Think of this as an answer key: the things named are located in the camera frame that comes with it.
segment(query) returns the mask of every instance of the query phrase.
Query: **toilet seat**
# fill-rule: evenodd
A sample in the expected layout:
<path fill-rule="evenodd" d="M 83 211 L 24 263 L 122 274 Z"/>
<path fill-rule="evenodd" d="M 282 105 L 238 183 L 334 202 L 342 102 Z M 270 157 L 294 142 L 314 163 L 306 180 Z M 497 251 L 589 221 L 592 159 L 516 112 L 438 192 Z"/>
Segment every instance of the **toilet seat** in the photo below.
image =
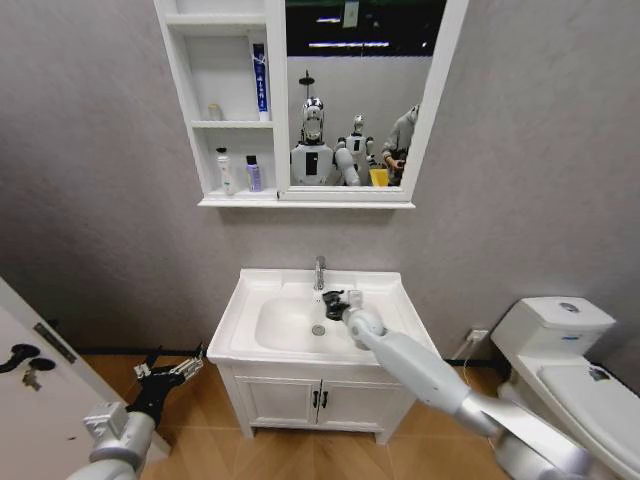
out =
<path fill-rule="evenodd" d="M 640 472 L 640 398 L 593 365 L 544 366 L 538 376 L 607 452 Z"/>

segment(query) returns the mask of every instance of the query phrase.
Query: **mirror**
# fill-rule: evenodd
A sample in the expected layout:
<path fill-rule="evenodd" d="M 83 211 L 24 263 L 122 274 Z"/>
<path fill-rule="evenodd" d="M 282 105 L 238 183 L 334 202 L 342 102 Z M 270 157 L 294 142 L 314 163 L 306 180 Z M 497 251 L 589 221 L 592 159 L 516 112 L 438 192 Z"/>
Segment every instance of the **mirror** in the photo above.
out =
<path fill-rule="evenodd" d="M 398 187 L 446 0 L 286 0 L 292 186 Z"/>

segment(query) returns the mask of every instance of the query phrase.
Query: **white bottle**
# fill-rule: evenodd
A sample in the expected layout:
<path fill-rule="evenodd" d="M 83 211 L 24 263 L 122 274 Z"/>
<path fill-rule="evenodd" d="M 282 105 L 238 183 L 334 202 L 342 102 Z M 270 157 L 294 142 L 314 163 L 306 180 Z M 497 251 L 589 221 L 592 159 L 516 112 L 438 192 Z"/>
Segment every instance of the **white bottle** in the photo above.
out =
<path fill-rule="evenodd" d="M 231 159 L 226 155 L 227 149 L 225 147 L 216 148 L 216 152 L 218 152 L 218 167 L 220 167 L 220 176 L 222 177 L 222 190 L 227 195 L 233 195 L 236 193 L 237 185 L 231 171 Z"/>

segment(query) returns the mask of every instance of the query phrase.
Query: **ceiling light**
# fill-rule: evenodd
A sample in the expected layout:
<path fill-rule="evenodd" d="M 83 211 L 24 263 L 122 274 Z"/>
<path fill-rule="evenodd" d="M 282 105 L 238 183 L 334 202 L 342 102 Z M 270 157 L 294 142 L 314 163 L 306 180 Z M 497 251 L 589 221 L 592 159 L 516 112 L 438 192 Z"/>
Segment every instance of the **ceiling light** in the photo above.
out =
<path fill-rule="evenodd" d="M 340 23 L 340 17 L 320 17 L 316 23 Z"/>
<path fill-rule="evenodd" d="M 309 48 L 384 48 L 389 42 L 315 42 Z"/>

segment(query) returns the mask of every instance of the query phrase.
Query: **door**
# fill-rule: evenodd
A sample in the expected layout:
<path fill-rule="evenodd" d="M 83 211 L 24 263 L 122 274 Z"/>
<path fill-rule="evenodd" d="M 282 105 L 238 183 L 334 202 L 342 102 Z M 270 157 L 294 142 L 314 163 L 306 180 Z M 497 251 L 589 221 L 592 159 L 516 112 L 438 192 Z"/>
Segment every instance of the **door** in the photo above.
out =
<path fill-rule="evenodd" d="M 404 408 L 399 384 L 323 380 L 318 425 L 342 430 L 381 431 Z"/>
<path fill-rule="evenodd" d="M 30 359 L 0 373 L 0 468 L 3 480 L 64 479 L 88 462 L 93 441 L 82 419 L 105 401 L 122 401 L 65 341 L 0 278 L 0 364 L 16 344 L 29 344 L 55 368 L 37 372 L 39 391 L 25 386 Z M 42 332 L 66 349 L 53 348 Z M 166 457 L 167 444 L 155 436 L 150 459 Z"/>
<path fill-rule="evenodd" d="M 319 379 L 236 377 L 236 382 L 252 426 L 316 424 Z"/>

